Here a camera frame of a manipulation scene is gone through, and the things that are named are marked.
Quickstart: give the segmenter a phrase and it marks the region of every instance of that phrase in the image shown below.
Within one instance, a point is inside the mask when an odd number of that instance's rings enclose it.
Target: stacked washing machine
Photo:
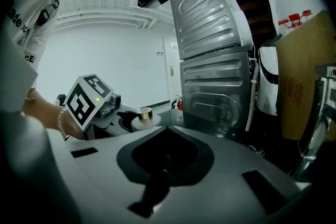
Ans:
[[[171,0],[184,112],[245,129],[253,49],[236,0]]]

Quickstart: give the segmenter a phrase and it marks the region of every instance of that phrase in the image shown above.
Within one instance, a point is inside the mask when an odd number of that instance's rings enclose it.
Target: white hose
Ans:
[[[253,113],[254,113],[254,106],[256,103],[256,83],[255,81],[257,80],[259,75],[259,65],[257,62],[255,62],[254,66],[254,72],[253,72],[253,77],[252,77],[252,85],[251,85],[251,100],[250,100],[250,110],[248,112],[248,119],[247,119],[247,124],[245,131],[249,131],[252,123],[252,118],[253,118]]]

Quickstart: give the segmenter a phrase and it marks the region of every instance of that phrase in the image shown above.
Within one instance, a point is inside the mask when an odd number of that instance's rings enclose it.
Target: metal chain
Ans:
[[[66,107],[62,108],[62,110],[59,112],[58,117],[57,117],[57,123],[58,123],[58,130],[61,132],[62,136],[64,139],[66,139],[69,135],[65,134],[63,127],[62,127],[62,115],[63,113],[67,110]]]

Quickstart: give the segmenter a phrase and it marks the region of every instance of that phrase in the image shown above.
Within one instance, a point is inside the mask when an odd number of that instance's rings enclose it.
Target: door handle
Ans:
[[[173,76],[174,75],[174,70],[175,70],[176,68],[173,68],[173,65],[170,65],[170,73],[171,73],[171,75]]]

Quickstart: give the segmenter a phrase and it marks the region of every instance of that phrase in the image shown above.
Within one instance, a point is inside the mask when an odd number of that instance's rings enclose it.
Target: silver bracelet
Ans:
[[[59,112],[58,114],[58,117],[57,117],[57,123],[58,123],[58,130],[61,132],[62,136],[64,139],[66,139],[67,137],[69,137],[69,135],[66,135],[64,130],[63,130],[63,127],[62,127],[62,122],[61,122],[61,119],[62,119],[62,115],[63,113],[67,110],[66,106],[64,108],[62,108],[62,110]]]

